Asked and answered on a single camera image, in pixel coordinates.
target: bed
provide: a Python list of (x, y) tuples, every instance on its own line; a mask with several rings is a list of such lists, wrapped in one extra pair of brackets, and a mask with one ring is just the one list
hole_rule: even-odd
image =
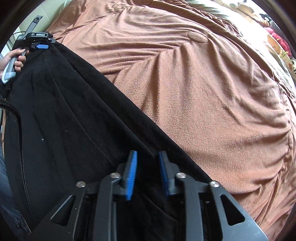
[(72, 0), (47, 30), (276, 239), (296, 201), (296, 88), (260, 25), (211, 1)]

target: gray pants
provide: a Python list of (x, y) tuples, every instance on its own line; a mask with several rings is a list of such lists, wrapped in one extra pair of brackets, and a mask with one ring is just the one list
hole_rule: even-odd
[(25, 234), (29, 233), (29, 229), (13, 198), (6, 173), (1, 141), (0, 144), (0, 213), (15, 236), (23, 241)]

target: hand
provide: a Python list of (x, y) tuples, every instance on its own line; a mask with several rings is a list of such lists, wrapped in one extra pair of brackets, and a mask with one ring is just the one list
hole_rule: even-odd
[(3, 59), (0, 59), (0, 79), (2, 79), (3, 71), (11, 58), (18, 56), (17, 61), (15, 61), (15, 71), (20, 72), (22, 67), (24, 66), (24, 62), (26, 61), (26, 56), (21, 56), (21, 54), (25, 51), (25, 49), (15, 49), (7, 53)]

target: metal screw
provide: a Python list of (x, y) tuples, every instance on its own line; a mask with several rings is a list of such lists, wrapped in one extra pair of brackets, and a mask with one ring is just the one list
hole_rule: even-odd
[(80, 182), (76, 183), (76, 187), (78, 187), (78, 188), (84, 188), (85, 186), (86, 186), (86, 183), (83, 182), (83, 181), (80, 181)]
[(217, 188), (217, 187), (220, 186), (220, 183), (216, 182), (216, 181), (212, 181), (212, 182), (210, 182), (210, 186), (213, 187), (213, 188)]
[(186, 177), (186, 174), (183, 173), (183, 172), (178, 172), (178, 173), (176, 174), (176, 177), (177, 177), (177, 178), (185, 178), (185, 177)]
[(111, 178), (114, 178), (114, 179), (115, 179), (115, 178), (120, 178), (120, 174), (119, 174), (118, 172), (114, 172), (114, 173), (111, 173), (111, 174), (110, 174), (110, 177), (111, 177)]

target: red object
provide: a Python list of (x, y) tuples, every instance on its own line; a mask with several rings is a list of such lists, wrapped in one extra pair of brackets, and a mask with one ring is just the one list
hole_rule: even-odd
[(289, 45), (287, 44), (287, 42), (278, 34), (276, 34), (273, 29), (271, 28), (265, 28), (267, 32), (270, 33), (270, 35), (272, 37), (274, 37), (276, 39), (276, 41), (283, 47), (283, 49), (287, 52), (287, 55), (289, 57), (292, 57), (292, 53), (291, 53), (291, 49), (289, 47)]

